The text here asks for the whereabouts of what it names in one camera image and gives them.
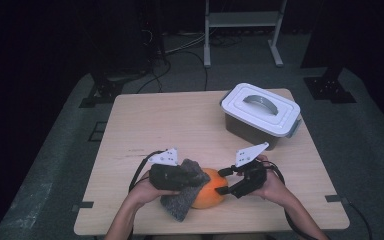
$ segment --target white plastic container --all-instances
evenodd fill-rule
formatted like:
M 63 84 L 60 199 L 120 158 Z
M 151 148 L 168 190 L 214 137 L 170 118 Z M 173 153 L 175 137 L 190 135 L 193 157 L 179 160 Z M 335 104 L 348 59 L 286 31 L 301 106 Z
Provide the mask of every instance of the white plastic container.
M 229 132 L 254 145 L 268 142 L 266 150 L 272 150 L 279 138 L 292 137 L 301 123 L 298 104 L 248 83 L 238 84 L 220 105 Z

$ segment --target container lid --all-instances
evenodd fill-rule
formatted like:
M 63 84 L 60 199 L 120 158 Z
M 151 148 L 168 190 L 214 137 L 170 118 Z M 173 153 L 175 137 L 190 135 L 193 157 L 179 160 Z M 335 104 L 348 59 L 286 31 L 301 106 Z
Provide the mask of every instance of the container lid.
M 221 106 L 226 114 L 276 137 L 293 131 L 300 114 L 295 102 L 248 83 L 238 84 Z

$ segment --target floor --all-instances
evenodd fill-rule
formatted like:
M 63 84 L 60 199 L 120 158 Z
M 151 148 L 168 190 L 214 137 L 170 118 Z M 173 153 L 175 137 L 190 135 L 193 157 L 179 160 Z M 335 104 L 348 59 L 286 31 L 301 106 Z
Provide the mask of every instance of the floor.
M 166 50 L 197 36 L 166 36 Z M 267 45 L 269 34 L 213 40 L 212 66 L 202 64 L 202 43 L 155 62 L 154 74 L 125 84 L 121 94 L 229 90 L 241 82 L 261 88 L 287 88 L 301 114 L 332 182 L 370 225 L 373 239 L 384 239 L 384 116 L 368 95 L 361 79 L 344 70 L 339 81 L 356 103 L 332 104 L 314 100 L 303 78 L 320 76 L 325 69 L 301 69 L 310 34 L 281 35 L 278 42 L 284 67 L 275 66 Z M 77 236 L 73 226 L 77 207 L 92 170 L 99 141 L 90 141 L 98 122 L 108 120 L 112 104 L 80 108 L 93 87 L 85 75 L 73 89 L 11 209 L 0 225 L 0 239 L 101 239 Z M 350 226 L 327 231 L 332 239 L 368 239 L 363 219 L 344 205 Z M 276 239 L 294 239 L 292 232 L 270 233 Z

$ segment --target dark background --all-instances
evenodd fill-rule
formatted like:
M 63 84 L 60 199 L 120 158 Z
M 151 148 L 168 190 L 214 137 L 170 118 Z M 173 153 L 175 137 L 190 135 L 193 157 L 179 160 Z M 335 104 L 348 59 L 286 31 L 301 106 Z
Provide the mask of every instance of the dark background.
M 213 11 L 222 9 L 224 1 L 211 1 Z M 140 30 L 155 31 L 155 2 L 135 2 L 0 0 L 0 221 L 91 66 L 149 70 L 157 43 L 144 47 Z M 199 2 L 162 1 L 162 31 L 202 31 Z M 227 1 L 225 10 L 275 10 L 280 4 L 260 2 Z M 289 0 L 282 32 L 312 32 L 304 68 L 329 65 L 340 43 L 345 67 L 364 81 L 384 112 L 384 0 Z

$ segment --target forearm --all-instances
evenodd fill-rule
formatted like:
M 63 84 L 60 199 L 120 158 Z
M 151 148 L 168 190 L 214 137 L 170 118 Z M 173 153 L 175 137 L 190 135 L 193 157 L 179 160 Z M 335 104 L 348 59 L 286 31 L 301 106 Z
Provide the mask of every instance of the forearm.
M 105 240 L 125 240 L 133 228 L 136 212 L 140 206 L 126 199 L 118 210 L 105 236 Z
M 285 201 L 285 203 L 282 204 L 282 207 L 284 207 L 295 226 L 302 232 L 318 240 L 328 239 L 295 196 L 291 196 Z

